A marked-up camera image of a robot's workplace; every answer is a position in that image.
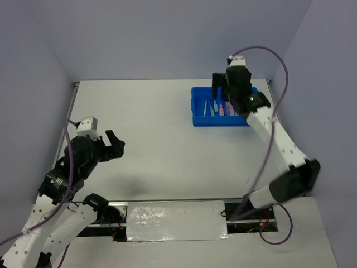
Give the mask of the pink correction tape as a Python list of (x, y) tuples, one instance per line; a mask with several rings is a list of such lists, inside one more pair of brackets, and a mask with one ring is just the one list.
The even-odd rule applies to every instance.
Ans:
[(219, 104), (219, 116), (224, 116), (224, 107), (223, 104)]

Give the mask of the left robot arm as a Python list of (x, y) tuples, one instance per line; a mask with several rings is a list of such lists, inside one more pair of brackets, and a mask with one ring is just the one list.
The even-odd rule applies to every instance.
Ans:
[(109, 202), (95, 194), (87, 195), (77, 210), (59, 227), (61, 214), (67, 209), (84, 181), (100, 162), (121, 158), (124, 141), (112, 130), (102, 137), (77, 135), (67, 139), (63, 157), (50, 170), (39, 190), (30, 216), (19, 234), (5, 239), (11, 248), (1, 256), (1, 267), (51, 267), (61, 251), (92, 222), (102, 223), (109, 216)]

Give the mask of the green correction tape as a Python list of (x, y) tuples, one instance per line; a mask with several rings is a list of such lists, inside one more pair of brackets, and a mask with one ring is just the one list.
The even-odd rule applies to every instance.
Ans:
[(212, 117), (215, 117), (215, 111), (214, 111), (214, 108), (213, 108), (213, 106), (211, 105), (211, 103), (209, 103), (209, 107), (210, 107), (210, 115), (211, 115)]

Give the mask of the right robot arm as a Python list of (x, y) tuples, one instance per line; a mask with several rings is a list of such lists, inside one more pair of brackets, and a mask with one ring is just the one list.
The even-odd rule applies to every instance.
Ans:
[[(242, 116), (267, 145), (267, 153), (254, 182), (231, 219), (255, 218), (262, 208), (287, 203), (310, 192), (321, 165), (310, 160), (292, 141), (276, 119), (275, 108), (262, 92), (254, 92), (251, 73), (244, 66), (230, 66), (225, 73), (212, 74), (212, 97), (221, 96)], [(257, 188), (269, 158), (274, 158), (281, 173), (268, 185)]]

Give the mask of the pink purple highlighter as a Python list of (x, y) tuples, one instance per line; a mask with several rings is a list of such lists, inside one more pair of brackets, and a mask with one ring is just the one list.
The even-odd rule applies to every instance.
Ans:
[(226, 102), (226, 107), (228, 109), (229, 116), (235, 116), (234, 108), (230, 102)]

